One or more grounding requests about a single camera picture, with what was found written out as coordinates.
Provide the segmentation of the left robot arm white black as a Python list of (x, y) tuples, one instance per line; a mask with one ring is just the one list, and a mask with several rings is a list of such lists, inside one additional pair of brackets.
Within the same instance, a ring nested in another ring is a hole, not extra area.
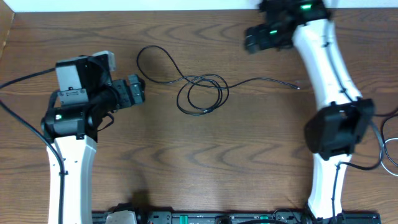
[(145, 82), (136, 74), (113, 80), (110, 51), (59, 60), (59, 89), (41, 126), (49, 143), (49, 223), (92, 223), (92, 170), (103, 118), (142, 104)]

